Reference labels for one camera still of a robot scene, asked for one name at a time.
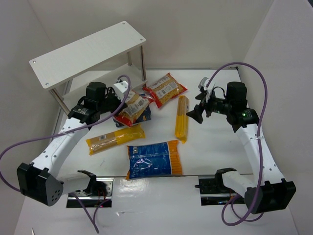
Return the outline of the red fusilli pasta bag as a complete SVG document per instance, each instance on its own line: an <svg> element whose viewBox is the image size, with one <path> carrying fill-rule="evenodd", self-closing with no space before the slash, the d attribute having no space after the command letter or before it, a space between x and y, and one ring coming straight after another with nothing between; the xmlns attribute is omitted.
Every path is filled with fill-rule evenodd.
<svg viewBox="0 0 313 235"><path fill-rule="evenodd" d="M113 118L123 125L132 127L152 102L154 102L154 100L151 97L146 96L146 94L140 95L137 92L130 90L128 97L126 98L127 107L123 108L122 111Z"/></svg>

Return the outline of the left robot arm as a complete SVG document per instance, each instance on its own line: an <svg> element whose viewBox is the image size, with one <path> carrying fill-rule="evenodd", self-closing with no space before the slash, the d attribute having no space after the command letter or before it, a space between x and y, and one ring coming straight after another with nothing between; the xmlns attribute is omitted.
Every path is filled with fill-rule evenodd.
<svg viewBox="0 0 313 235"><path fill-rule="evenodd" d="M127 81L118 81L112 87L102 82L91 82L65 121L60 136L54 138L48 147L30 164L22 163L17 169L20 191L49 207L55 205L63 194L78 190L90 195L105 187L96 175L78 170L73 175L58 178L59 171L73 148L96 123L101 114L116 114L126 107L123 100L130 87Z"/></svg>

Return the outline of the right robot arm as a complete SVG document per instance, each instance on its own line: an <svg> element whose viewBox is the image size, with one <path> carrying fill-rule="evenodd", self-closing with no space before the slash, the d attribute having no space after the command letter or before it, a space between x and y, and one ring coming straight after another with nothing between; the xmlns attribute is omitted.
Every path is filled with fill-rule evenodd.
<svg viewBox="0 0 313 235"><path fill-rule="evenodd" d="M216 86L205 78L198 88L200 101L187 116L198 123L203 122L202 113L210 117L212 113L226 116L248 156L254 181L239 174L234 168L216 171L216 187L221 191L228 188L243 197L252 214L283 210L296 192L294 182L287 181L278 169L265 141L259 117L254 109L247 105L247 88L242 82L229 82L224 97L215 96Z"/></svg>

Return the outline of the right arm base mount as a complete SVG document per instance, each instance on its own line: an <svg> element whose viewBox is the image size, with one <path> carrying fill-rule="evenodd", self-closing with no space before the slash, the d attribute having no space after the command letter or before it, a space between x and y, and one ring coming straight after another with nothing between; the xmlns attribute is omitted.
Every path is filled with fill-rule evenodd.
<svg viewBox="0 0 313 235"><path fill-rule="evenodd" d="M225 205L227 201L236 195L236 192L229 188L218 188L213 175L199 176L195 185L200 192L202 206Z"/></svg>

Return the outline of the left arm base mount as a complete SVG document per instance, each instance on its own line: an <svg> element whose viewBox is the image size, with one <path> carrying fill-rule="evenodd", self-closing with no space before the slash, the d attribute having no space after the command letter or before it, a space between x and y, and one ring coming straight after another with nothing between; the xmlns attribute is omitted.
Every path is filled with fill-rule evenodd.
<svg viewBox="0 0 313 235"><path fill-rule="evenodd" d="M101 208L111 208L114 178L98 177L97 184L98 188L89 194L82 190L77 190L74 194L86 208L96 208L102 202Z"/></svg>

